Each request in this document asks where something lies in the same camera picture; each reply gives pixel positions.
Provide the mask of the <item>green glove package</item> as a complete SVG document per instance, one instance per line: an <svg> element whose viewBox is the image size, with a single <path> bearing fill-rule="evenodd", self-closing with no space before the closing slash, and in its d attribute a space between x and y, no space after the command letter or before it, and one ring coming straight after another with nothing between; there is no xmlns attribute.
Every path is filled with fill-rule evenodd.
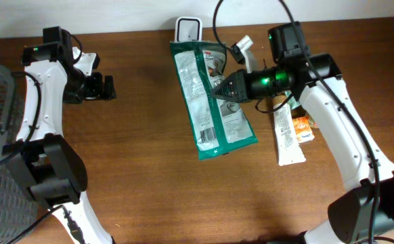
<svg viewBox="0 0 394 244"><path fill-rule="evenodd" d="M257 143L240 105L211 96L212 88L224 80L226 51L199 41L171 42L170 50L198 158L211 159Z"/></svg>

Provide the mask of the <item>orange tissue pack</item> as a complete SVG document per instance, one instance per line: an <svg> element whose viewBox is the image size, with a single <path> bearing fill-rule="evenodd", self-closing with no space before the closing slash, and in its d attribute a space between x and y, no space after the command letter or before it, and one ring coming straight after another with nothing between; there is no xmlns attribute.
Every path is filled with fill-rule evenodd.
<svg viewBox="0 0 394 244"><path fill-rule="evenodd" d="M292 120L298 143L314 140L315 136L307 117L297 117Z"/></svg>

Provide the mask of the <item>white tube gold cap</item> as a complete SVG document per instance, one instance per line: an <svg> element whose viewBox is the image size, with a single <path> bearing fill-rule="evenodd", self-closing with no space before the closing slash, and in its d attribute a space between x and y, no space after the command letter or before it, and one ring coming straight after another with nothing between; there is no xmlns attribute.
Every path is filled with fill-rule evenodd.
<svg viewBox="0 0 394 244"><path fill-rule="evenodd" d="M278 147L278 164L285 166L306 162L294 130L290 106L285 103L273 114L273 117Z"/></svg>

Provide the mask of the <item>teal snack packet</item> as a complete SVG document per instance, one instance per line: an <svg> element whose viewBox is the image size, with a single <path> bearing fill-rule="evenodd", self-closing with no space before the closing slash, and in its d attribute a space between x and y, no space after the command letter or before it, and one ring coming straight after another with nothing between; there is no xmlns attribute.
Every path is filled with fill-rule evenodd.
<svg viewBox="0 0 394 244"><path fill-rule="evenodd" d="M292 94L292 92L291 91L285 91L284 94L288 98ZM294 97L289 99L288 105L290 106L291 110L294 110L294 109L299 108L301 106L300 102L298 102Z"/></svg>

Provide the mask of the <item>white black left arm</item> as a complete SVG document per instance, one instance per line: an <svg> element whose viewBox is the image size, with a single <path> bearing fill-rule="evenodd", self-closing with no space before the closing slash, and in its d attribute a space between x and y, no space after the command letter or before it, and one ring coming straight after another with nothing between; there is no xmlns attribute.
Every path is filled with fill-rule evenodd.
<svg viewBox="0 0 394 244"><path fill-rule="evenodd" d="M97 72L100 57L73 46L76 37L55 26L43 29L43 42L24 48L24 116L16 141L5 146L7 168L23 194L55 216L74 243L113 243L87 196L83 160L64 138L63 104L116 98L112 76Z"/></svg>

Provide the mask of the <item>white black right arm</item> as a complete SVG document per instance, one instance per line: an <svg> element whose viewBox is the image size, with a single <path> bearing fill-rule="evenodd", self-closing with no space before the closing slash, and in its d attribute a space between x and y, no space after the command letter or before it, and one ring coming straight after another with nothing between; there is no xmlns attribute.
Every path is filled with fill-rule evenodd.
<svg viewBox="0 0 394 244"><path fill-rule="evenodd" d="M394 230L394 164L374 141L347 92L342 72L327 53L313 55L298 22L268 32L274 67L259 70L245 37L229 51L242 69L211 92L217 99L249 102L290 91L317 123L341 172L345 194L328 206L318 227L286 243L374 243Z"/></svg>

